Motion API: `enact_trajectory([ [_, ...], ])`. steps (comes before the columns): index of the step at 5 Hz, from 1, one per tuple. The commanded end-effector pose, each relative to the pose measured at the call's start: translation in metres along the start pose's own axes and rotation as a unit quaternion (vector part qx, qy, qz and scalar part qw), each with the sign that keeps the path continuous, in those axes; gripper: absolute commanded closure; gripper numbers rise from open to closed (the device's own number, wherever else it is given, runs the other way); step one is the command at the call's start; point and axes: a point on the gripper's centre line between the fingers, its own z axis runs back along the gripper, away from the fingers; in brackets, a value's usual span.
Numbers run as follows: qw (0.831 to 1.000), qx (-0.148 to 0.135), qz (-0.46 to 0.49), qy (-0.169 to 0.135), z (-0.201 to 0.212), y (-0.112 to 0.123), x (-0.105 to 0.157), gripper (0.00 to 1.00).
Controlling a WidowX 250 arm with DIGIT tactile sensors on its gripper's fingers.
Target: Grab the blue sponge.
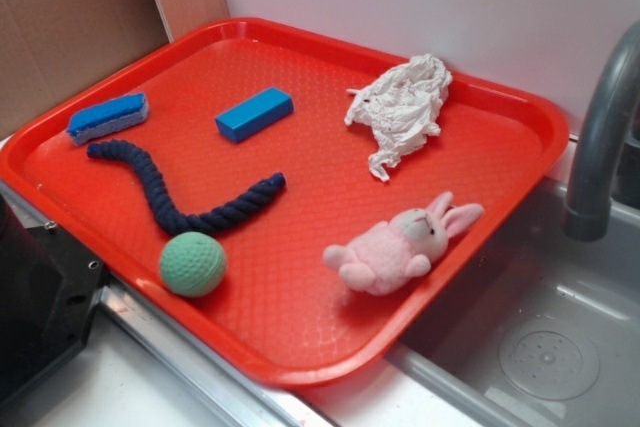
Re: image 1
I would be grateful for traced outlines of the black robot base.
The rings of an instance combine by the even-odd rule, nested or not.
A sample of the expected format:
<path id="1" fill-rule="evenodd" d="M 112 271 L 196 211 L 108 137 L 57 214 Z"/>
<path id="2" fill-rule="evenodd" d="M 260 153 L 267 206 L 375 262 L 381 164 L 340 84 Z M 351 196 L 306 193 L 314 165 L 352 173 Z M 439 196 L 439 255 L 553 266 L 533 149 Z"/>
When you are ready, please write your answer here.
<path id="1" fill-rule="evenodd" d="M 56 224 L 24 226 L 1 201 L 1 409 L 86 346 L 102 259 Z"/>

